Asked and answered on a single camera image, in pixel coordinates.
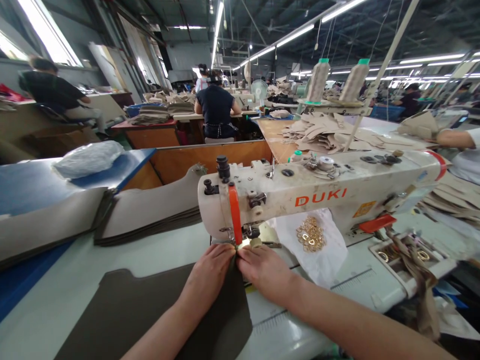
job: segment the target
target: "white plastic bag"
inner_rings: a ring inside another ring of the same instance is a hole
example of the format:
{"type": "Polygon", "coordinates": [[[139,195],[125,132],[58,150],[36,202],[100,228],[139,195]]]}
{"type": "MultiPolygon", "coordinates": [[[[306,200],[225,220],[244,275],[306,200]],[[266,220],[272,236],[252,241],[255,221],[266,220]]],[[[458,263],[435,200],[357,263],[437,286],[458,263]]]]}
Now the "white plastic bag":
{"type": "Polygon", "coordinates": [[[347,258],[345,240],[335,225],[328,208],[275,217],[266,222],[276,230],[278,240],[295,255],[298,263],[315,284],[330,289],[335,276],[347,258]],[[308,216],[314,217],[317,225],[323,228],[325,246],[317,252],[305,252],[297,239],[299,228],[308,216]]]}
{"type": "Polygon", "coordinates": [[[65,179],[83,178],[110,169],[124,151],[116,141],[95,142],[68,152],[52,167],[65,179]]]}

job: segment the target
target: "blue plastic bin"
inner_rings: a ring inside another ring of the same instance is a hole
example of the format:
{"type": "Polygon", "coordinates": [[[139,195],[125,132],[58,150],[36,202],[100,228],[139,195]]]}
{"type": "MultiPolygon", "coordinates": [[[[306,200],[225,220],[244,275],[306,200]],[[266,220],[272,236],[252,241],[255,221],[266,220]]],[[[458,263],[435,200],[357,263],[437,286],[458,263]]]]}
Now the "blue plastic bin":
{"type": "Polygon", "coordinates": [[[125,108],[125,111],[128,115],[129,118],[134,118],[138,114],[140,114],[140,108],[142,106],[164,106],[164,104],[155,104],[155,103],[142,103],[142,104],[137,104],[137,105],[130,105],[125,108]]]}
{"type": "Polygon", "coordinates": [[[399,119],[401,113],[404,112],[405,108],[403,106],[374,106],[371,111],[370,118],[387,120],[387,109],[388,109],[388,121],[396,122],[399,119]]]}

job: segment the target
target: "white fan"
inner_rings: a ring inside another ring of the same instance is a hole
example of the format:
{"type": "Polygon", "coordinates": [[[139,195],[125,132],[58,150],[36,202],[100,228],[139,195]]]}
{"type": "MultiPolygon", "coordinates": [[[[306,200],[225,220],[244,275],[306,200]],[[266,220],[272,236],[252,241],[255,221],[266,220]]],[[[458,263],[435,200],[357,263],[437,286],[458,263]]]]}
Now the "white fan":
{"type": "Polygon", "coordinates": [[[255,80],[251,83],[250,93],[255,96],[255,102],[263,102],[267,98],[269,86],[263,80],[255,80]]]}

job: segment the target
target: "orange lever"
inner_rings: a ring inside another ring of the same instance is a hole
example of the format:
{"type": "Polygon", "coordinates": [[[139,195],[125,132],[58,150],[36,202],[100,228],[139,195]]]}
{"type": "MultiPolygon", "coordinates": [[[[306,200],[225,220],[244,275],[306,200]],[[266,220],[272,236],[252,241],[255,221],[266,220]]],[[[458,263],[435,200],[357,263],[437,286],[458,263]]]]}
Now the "orange lever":
{"type": "Polygon", "coordinates": [[[230,213],[233,223],[233,233],[235,235],[235,244],[240,245],[244,237],[242,236],[242,223],[240,221],[239,196],[235,186],[228,186],[228,198],[230,200],[230,213]]]}

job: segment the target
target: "hand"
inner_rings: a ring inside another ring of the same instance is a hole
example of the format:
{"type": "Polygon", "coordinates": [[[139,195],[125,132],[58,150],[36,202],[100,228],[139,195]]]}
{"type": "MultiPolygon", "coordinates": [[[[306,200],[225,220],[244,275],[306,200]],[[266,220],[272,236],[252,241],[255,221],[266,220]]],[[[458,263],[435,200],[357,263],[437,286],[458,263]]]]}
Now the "hand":
{"type": "Polygon", "coordinates": [[[229,243],[210,246],[191,270],[177,303],[200,320],[210,309],[224,284],[235,248],[229,243]]]}
{"type": "Polygon", "coordinates": [[[292,286],[299,278],[269,247],[249,245],[238,251],[236,264],[260,293],[271,302],[287,308],[293,292],[292,286]]]}

